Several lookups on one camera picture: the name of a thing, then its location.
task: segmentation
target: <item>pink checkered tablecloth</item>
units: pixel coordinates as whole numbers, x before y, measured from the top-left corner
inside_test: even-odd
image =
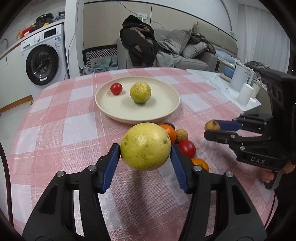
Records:
[[[210,172],[232,171],[236,175],[265,223],[274,192],[257,179],[258,168],[237,162],[227,145],[203,137],[208,120],[231,120],[240,109],[196,75],[176,68],[146,68],[81,76],[55,83],[40,94],[20,126],[9,159],[17,231],[22,233],[58,171],[80,172],[106,155],[112,143],[120,144],[131,125],[105,116],[94,96],[104,83],[133,75],[155,77],[178,91],[180,106],[165,122],[188,131],[197,156],[206,160]],[[170,159],[150,172],[132,170],[119,160],[110,189],[99,195],[112,240],[178,240],[190,198],[180,189]],[[213,230],[214,195],[212,201],[208,234]],[[82,234],[78,212],[75,220],[77,233]]]

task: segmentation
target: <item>white wall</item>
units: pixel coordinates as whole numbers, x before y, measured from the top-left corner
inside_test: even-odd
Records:
[[[231,35],[235,38],[235,34],[237,31],[237,13],[238,13],[238,4],[237,0],[221,0],[223,1],[226,10],[229,14],[230,17],[230,22],[231,22]]]
[[[246,24],[246,12],[244,5],[238,4],[238,18],[237,18],[237,57],[245,62],[246,60],[246,44],[247,44],[247,24]]]
[[[65,10],[66,0],[44,0],[43,2],[33,5],[34,1],[29,3],[13,20],[6,32],[0,39],[8,39],[8,45],[13,45],[17,39],[18,30],[22,31],[36,22],[36,18],[45,13],[52,13],[54,17],[58,12]],[[0,44],[0,54],[4,52],[6,42]]]
[[[160,4],[199,17],[230,34],[230,23],[221,0],[138,0],[146,3]],[[230,5],[236,0],[224,0]]]
[[[69,75],[71,78],[80,76],[83,68],[83,8],[81,0],[66,0],[65,9],[65,48]]]

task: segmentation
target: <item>finger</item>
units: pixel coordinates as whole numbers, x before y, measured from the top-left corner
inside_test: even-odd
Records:
[[[260,171],[260,176],[261,176],[261,179],[265,182],[271,181],[274,179],[274,174],[264,169]]]
[[[270,180],[264,179],[262,178],[262,181],[266,182],[266,183],[270,183]]]
[[[292,165],[291,162],[288,162],[284,167],[284,172],[287,174],[292,172],[294,169],[295,169],[295,165]]]

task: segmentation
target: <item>human hand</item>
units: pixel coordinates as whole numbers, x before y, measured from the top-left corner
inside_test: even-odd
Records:
[[[295,168],[295,165],[292,165],[291,162],[288,162],[283,171],[284,173],[290,173],[294,170]],[[262,179],[262,181],[266,182],[266,183],[269,183],[270,181],[272,181],[274,179],[274,174],[272,173],[272,170],[269,170],[269,169],[265,169],[265,168],[260,168],[260,171],[259,171],[259,175]]]

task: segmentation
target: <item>gray blanket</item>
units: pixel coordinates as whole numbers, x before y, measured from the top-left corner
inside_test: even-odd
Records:
[[[180,62],[179,55],[180,46],[175,41],[169,39],[168,41],[157,41],[160,45],[156,54],[157,67],[174,67]]]

